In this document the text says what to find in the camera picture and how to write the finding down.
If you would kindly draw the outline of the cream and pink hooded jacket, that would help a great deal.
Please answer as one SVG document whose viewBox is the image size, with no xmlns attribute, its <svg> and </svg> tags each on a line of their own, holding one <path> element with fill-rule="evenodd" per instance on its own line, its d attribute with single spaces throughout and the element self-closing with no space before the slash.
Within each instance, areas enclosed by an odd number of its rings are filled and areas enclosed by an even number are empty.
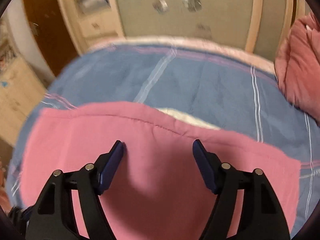
<svg viewBox="0 0 320 240">
<path fill-rule="evenodd" d="M 126 152 L 101 204 L 117 239 L 198 239 L 215 196 L 193 158 L 199 139 L 236 169 L 266 174 L 293 227 L 300 162 L 280 149 L 234 131 L 193 126 L 132 102 L 90 103 L 71 110 L 40 111 L 24 148 L 20 196 L 35 204 L 54 170 L 76 171 L 110 151 Z"/>
</svg>

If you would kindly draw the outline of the blue striped bed sheet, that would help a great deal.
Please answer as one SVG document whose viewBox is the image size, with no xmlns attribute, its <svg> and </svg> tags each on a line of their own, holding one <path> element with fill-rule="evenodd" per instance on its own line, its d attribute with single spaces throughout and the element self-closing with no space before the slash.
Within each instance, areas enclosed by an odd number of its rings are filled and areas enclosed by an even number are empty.
<svg viewBox="0 0 320 240">
<path fill-rule="evenodd" d="M 271 144 L 300 161 L 297 209 L 291 236 L 319 201 L 319 127 L 291 105 L 267 71 L 270 63 L 243 51 L 219 52 L 211 43 L 140 39 L 114 41 L 67 65 L 24 123 L 9 166 L 12 205 L 21 196 L 24 150 L 40 111 L 76 109 L 88 103 L 139 102 L 185 120 L 236 131 Z"/>
</svg>

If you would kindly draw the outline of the pink folded quilt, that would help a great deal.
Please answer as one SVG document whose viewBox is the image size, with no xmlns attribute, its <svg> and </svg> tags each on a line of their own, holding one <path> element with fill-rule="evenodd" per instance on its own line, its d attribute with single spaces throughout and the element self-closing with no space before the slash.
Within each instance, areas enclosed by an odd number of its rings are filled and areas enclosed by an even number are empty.
<svg viewBox="0 0 320 240">
<path fill-rule="evenodd" d="M 287 101 L 319 123 L 319 22 L 313 12 L 294 22 L 274 67 Z"/>
</svg>

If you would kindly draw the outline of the wooden bookshelf with books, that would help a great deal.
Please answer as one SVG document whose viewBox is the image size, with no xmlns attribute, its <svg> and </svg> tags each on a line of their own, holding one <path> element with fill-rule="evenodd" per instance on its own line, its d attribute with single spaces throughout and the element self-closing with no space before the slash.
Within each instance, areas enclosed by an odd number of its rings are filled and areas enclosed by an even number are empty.
<svg viewBox="0 0 320 240">
<path fill-rule="evenodd" d="M 2 74 L 17 57 L 16 51 L 14 50 L 14 46 L 9 35 L 7 25 L 3 18 L 1 18 L 0 44 L 0 65 Z"/>
</svg>

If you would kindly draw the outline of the brown wooden door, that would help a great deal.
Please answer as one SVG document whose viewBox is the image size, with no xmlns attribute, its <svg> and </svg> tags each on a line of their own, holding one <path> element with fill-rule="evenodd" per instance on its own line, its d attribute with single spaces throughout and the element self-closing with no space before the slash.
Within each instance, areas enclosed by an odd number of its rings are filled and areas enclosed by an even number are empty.
<svg viewBox="0 0 320 240">
<path fill-rule="evenodd" d="M 78 56 L 57 0 L 23 0 L 31 32 L 54 76 Z"/>
</svg>

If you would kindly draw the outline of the light wood wardrobe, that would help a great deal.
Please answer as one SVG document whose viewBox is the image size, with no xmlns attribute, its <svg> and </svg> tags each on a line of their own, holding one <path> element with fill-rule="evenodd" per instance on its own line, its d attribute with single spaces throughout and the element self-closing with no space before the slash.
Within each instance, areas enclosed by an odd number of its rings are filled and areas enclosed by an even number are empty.
<svg viewBox="0 0 320 240">
<path fill-rule="evenodd" d="M 84 14 L 80 0 L 58 0 L 79 54 L 112 37 L 199 38 L 272 60 L 305 0 L 109 0 Z"/>
</svg>

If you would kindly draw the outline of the clear plastic storage box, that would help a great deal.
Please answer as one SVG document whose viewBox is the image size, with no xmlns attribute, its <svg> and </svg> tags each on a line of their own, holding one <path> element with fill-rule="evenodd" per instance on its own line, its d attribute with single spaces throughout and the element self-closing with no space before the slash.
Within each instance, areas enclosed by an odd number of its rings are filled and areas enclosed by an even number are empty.
<svg viewBox="0 0 320 240">
<path fill-rule="evenodd" d="M 87 14 L 101 7 L 109 7 L 109 0 L 80 0 L 78 6 L 82 13 Z"/>
</svg>

